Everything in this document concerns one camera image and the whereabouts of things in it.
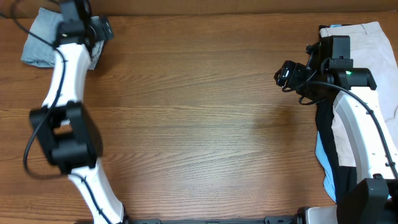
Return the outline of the light blue denim shorts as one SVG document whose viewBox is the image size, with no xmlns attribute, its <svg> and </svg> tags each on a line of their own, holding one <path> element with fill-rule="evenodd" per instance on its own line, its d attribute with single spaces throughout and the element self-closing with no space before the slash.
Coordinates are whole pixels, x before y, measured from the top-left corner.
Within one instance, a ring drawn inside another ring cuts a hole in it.
<svg viewBox="0 0 398 224">
<path fill-rule="evenodd" d="M 46 40 L 50 44 L 55 41 L 58 24 L 63 21 L 62 15 L 58 12 L 40 8 L 30 31 Z M 89 70 L 94 70 L 101 56 L 105 42 L 98 41 L 91 53 L 91 65 Z M 55 65 L 55 54 L 53 48 L 29 35 L 23 48 L 21 61 L 40 68 L 50 68 Z"/>
</svg>

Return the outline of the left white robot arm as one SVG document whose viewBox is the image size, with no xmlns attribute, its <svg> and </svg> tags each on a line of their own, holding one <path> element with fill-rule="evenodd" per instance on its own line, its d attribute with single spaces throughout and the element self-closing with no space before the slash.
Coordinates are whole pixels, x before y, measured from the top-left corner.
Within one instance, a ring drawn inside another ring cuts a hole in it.
<svg viewBox="0 0 398 224">
<path fill-rule="evenodd" d="M 99 129 L 83 105 L 95 43 L 112 39 L 113 33 L 107 19 L 93 20 L 89 1 L 61 1 L 60 12 L 51 46 L 52 81 L 41 108 L 30 111 L 34 131 L 28 143 L 37 139 L 49 164 L 80 191 L 93 223 L 127 223 L 124 205 L 103 169 Z"/>
</svg>

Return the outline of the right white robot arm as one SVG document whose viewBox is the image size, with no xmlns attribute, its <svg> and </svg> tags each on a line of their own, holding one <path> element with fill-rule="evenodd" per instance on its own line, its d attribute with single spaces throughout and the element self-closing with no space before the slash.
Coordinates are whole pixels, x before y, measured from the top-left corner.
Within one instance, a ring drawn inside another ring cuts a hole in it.
<svg viewBox="0 0 398 224">
<path fill-rule="evenodd" d="M 332 207 L 306 208 L 298 223 L 397 223 L 397 154 L 382 118 L 371 71 L 354 67 L 350 37 L 308 45 L 306 65 L 287 60 L 274 79 L 310 104 L 332 100 L 354 155 L 356 187 Z"/>
</svg>

